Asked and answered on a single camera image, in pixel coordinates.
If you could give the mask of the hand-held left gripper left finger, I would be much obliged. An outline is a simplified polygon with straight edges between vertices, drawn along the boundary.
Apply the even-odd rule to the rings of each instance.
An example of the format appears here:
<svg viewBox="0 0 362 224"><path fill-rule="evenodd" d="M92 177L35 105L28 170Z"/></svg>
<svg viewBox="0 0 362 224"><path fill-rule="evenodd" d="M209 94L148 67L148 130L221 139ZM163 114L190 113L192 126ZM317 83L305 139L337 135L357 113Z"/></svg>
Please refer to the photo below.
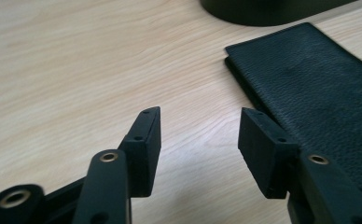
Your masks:
<svg viewBox="0 0 362 224"><path fill-rule="evenodd" d="M151 195L160 149L155 106L139 113L117 149L91 159L72 224L132 224L131 198Z"/></svg>

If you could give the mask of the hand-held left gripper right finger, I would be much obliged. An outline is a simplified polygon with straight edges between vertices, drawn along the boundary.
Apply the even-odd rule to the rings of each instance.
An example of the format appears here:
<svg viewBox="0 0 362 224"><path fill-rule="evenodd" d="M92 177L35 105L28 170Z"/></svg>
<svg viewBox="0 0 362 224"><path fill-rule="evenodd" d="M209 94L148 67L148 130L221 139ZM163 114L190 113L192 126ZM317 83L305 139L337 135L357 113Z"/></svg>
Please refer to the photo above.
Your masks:
<svg viewBox="0 0 362 224"><path fill-rule="evenodd" d="M292 224L362 224L362 192L336 161L302 150L266 114L242 110L238 148L262 194L287 200Z"/></svg>

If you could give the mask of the black leather wallet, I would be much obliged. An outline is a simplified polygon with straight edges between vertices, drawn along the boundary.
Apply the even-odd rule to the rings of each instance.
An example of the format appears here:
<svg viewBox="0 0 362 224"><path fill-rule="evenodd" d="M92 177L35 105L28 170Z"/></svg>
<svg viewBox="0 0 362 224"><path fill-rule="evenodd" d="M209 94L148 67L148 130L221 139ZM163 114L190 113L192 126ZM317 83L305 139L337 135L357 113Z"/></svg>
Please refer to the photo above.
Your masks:
<svg viewBox="0 0 362 224"><path fill-rule="evenodd" d="M302 149L334 159L362 190L362 61L308 22L226 52L255 108Z"/></svg>

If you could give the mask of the dark round stand base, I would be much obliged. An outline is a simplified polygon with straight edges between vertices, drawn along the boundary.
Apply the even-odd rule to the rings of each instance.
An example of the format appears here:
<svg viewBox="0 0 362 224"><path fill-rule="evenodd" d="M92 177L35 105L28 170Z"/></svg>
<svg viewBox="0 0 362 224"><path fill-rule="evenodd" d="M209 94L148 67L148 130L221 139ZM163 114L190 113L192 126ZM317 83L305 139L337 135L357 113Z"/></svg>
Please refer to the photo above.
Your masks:
<svg viewBox="0 0 362 224"><path fill-rule="evenodd" d="M235 24L275 26L298 21L356 0L200 0L211 15Z"/></svg>

